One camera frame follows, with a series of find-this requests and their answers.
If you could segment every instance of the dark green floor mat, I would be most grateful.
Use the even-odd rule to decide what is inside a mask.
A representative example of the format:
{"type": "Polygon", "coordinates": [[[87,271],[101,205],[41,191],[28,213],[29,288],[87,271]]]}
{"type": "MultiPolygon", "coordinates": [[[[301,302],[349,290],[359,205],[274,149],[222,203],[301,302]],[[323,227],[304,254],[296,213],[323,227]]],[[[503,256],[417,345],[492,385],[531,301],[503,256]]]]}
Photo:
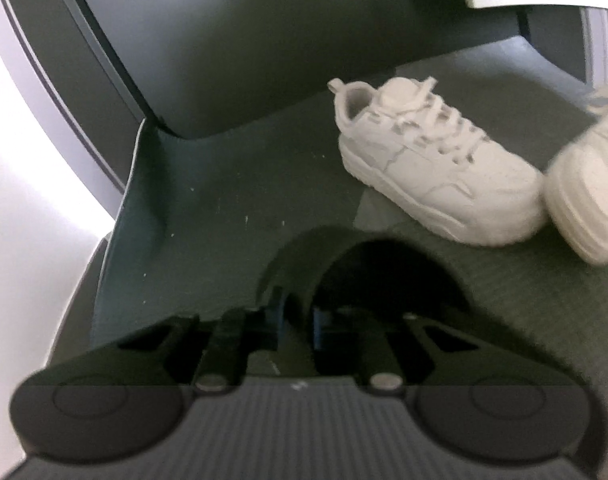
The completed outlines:
{"type": "MultiPolygon", "coordinates": [[[[398,73],[436,77],[447,103],[542,169],[593,120],[583,111],[589,89],[522,38],[398,73]]],[[[104,264],[93,345],[179,310],[212,318],[252,303],[276,251],[323,224],[390,229],[419,245],[452,270],[480,313],[568,364],[608,407],[608,267],[584,264],[552,226],[496,250],[431,235],[344,171],[329,92],[208,139],[142,130],[104,264]]]]}

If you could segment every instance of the circular knob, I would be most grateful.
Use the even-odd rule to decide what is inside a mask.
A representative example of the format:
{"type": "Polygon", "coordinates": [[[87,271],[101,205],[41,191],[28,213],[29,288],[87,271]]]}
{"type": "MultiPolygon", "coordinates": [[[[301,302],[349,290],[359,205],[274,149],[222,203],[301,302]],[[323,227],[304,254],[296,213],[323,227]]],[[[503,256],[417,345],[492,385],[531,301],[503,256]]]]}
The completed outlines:
{"type": "Polygon", "coordinates": [[[136,386],[102,374],[58,385],[22,384],[10,417],[26,452],[64,463],[103,463],[157,444],[180,421],[173,385],[136,386]]]}
{"type": "Polygon", "coordinates": [[[494,462],[538,462],[582,438],[590,412],[580,386],[510,354],[463,353],[415,397],[417,414],[441,442],[494,462]]]}

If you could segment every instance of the sneaker sole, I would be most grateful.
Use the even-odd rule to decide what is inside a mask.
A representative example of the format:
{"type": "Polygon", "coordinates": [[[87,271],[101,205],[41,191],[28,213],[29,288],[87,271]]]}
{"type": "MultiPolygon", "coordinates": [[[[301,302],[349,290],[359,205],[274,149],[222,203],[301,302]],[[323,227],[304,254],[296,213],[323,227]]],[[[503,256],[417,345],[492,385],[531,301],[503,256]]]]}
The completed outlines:
{"type": "Polygon", "coordinates": [[[588,222],[574,207],[566,187],[568,152],[559,153],[546,172],[544,200],[559,233],[585,262],[602,266],[608,264],[608,246],[590,229],[588,222]]]}
{"type": "Polygon", "coordinates": [[[382,193],[428,231],[443,238],[472,246],[501,247],[527,240],[546,223],[544,208],[536,207],[530,212],[521,211],[519,217],[512,216],[511,221],[498,222],[494,229],[481,232],[479,227],[469,226],[437,209],[418,203],[380,170],[370,167],[353,153],[341,142],[341,137],[339,146],[341,160],[348,173],[382,193]]]}

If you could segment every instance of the white speck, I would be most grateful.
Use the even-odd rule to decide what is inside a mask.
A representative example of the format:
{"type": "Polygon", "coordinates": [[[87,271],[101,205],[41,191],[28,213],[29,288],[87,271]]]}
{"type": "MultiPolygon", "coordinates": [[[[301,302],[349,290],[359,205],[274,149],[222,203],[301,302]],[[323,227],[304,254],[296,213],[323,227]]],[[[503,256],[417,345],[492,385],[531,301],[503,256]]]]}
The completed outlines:
{"type": "Polygon", "coordinates": [[[293,388],[293,390],[301,391],[304,388],[308,388],[308,383],[306,381],[299,381],[291,384],[290,387],[293,388]]]}

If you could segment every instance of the metal screw head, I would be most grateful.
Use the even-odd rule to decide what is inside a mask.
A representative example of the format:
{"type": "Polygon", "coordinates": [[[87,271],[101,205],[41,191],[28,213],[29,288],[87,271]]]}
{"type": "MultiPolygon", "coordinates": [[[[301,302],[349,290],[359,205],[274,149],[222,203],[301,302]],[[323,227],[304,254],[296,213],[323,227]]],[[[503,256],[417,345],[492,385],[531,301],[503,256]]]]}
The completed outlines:
{"type": "Polygon", "coordinates": [[[299,392],[299,391],[303,390],[304,388],[308,388],[308,383],[306,381],[298,381],[296,383],[291,384],[290,387],[293,388],[293,390],[296,390],[299,392]]]}
{"type": "Polygon", "coordinates": [[[204,374],[195,381],[195,388],[200,392],[222,392],[228,387],[228,380],[220,374],[204,374]]]}
{"type": "Polygon", "coordinates": [[[392,392],[404,384],[404,380],[397,374],[382,372],[370,378],[370,385],[376,390],[392,392]]]}

